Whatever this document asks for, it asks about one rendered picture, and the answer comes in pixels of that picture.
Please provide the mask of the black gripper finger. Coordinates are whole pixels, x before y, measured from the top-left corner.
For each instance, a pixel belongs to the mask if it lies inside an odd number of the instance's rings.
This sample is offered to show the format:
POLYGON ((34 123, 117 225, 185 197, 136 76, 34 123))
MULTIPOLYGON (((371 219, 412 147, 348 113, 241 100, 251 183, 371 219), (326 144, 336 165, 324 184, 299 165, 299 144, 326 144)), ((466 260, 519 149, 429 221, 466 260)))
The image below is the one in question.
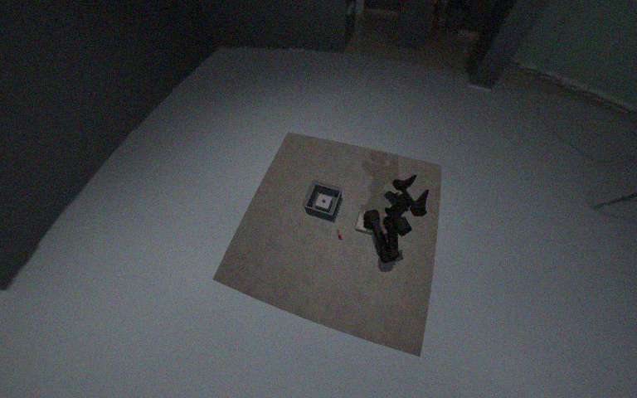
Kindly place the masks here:
POLYGON ((403 181, 403 182, 402 182, 402 181, 398 181, 398 183, 399 183, 399 185, 400 185, 400 186, 407 186, 407 187, 410 187, 410 186, 411 186, 411 184, 412 184, 415 180, 416 180, 416 175, 414 175, 414 176, 412 176, 412 177, 409 177, 407 180, 405 180, 405 181, 403 181))
POLYGON ((425 202, 426 202, 426 198, 428 196, 429 190, 425 190, 423 191, 423 193, 421 194, 421 196, 413 203, 413 205, 416 207, 416 209, 423 209, 425 208, 425 202))

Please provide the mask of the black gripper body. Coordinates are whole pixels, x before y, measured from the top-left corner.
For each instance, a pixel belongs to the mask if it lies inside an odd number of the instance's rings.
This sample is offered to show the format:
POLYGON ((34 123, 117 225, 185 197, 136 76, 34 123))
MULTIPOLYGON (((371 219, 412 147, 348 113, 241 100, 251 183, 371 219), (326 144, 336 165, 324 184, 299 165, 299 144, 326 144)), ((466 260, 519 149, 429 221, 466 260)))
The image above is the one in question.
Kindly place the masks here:
POLYGON ((402 194, 399 194, 399 198, 401 199, 401 201, 405 202, 403 207, 397 208, 394 206, 394 209, 402 214, 405 213, 406 211, 408 211, 408 207, 411 206, 409 209, 410 211, 413 213, 414 216, 424 216, 427 211, 425 208, 423 209, 416 209, 416 207, 413 205, 412 202, 414 202, 414 200, 411 198, 411 196, 409 195, 409 192, 406 190, 408 187, 407 186, 400 186, 398 181, 400 180, 395 180, 392 184, 395 187, 395 189, 400 190, 402 192, 402 194))

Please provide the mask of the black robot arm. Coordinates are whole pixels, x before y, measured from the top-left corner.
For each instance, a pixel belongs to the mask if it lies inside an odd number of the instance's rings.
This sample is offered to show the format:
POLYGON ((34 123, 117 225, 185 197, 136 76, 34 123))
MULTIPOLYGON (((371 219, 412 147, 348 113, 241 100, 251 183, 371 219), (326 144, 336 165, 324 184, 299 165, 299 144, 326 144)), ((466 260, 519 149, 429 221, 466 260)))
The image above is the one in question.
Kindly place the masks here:
POLYGON ((391 262, 399 256, 398 251, 398 236, 404 236, 412 231, 411 226, 407 222, 405 216, 398 213, 394 206, 397 208, 403 207, 405 202, 401 201, 398 196, 399 192, 394 193, 387 191, 385 198, 392 204, 391 208, 385 208, 387 217, 384 218, 383 225, 387 230, 387 240, 382 232, 380 225, 380 216, 377 210, 365 211, 363 216, 363 226, 366 229, 373 229, 380 246, 380 258, 383 263, 391 262))

